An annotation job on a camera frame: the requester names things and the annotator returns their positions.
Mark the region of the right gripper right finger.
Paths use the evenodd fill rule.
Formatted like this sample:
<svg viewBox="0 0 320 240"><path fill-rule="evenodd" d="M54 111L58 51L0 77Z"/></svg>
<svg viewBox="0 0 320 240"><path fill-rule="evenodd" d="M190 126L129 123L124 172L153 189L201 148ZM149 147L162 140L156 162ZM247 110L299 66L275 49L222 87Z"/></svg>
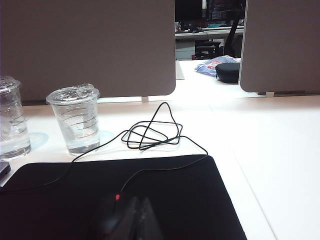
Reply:
<svg viewBox="0 0 320 240"><path fill-rule="evenodd" d="M139 213L139 239L162 240L163 235L150 200L142 200Z"/></svg>

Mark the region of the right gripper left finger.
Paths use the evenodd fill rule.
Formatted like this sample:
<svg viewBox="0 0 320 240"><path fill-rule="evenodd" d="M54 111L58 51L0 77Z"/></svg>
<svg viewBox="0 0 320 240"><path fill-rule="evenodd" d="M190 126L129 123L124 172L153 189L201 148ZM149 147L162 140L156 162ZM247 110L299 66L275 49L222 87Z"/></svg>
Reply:
<svg viewBox="0 0 320 240"><path fill-rule="evenodd" d="M136 228L140 200L135 196L121 196L117 202L120 215L117 225L118 240L132 240Z"/></svg>

